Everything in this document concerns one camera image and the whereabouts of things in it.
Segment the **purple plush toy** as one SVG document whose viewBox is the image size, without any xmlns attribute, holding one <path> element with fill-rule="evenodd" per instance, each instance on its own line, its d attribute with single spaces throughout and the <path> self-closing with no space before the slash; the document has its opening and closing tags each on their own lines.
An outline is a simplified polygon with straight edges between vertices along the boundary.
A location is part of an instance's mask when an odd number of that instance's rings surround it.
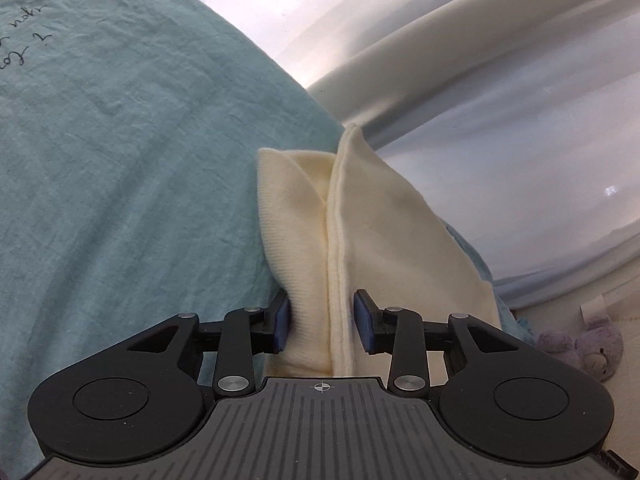
<svg viewBox="0 0 640 480">
<path fill-rule="evenodd" d="M 577 338 L 562 330 L 548 330 L 538 336 L 536 348 L 599 382 L 617 372 L 624 354 L 623 335 L 606 314 L 585 322 Z"/>
</svg>

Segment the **cream knit sweater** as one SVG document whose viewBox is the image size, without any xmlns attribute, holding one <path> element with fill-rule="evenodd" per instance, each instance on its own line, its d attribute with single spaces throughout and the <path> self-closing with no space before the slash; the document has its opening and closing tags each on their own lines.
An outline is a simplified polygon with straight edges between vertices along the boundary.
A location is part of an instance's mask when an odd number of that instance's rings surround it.
<svg viewBox="0 0 640 480">
<path fill-rule="evenodd" d="M 267 360 L 267 374 L 385 378 L 390 356 L 370 356 L 357 334 L 359 289 L 427 321 L 463 312 L 502 325 L 490 278 L 358 127 L 334 154 L 263 148 L 257 177 L 262 244 L 292 306 L 285 348 Z"/>
</svg>

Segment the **teal printed bed sheet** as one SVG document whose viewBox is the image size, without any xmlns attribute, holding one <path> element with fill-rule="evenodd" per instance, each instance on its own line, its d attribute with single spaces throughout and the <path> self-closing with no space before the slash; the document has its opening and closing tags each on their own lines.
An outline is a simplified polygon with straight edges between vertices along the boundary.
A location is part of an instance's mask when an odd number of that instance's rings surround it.
<svg viewBox="0 0 640 480">
<path fill-rule="evenodd" d="M 1 0 L 1 465 L 43 379 L 178 312 L 268 304 L 258 153 L 341 126 L 198 0 Z"/>
</svg>

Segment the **white sheer curtain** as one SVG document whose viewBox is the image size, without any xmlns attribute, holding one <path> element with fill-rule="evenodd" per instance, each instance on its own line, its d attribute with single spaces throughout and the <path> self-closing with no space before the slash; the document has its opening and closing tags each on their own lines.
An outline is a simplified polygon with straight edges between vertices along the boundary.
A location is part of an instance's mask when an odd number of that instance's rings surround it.
<svg viewBox="0 0 640 480">
<path fill-rule="evenodd" d="M 200 0 L 368 142 L 511 307 L 639 266 L 639 0 Z"/>
</svg>

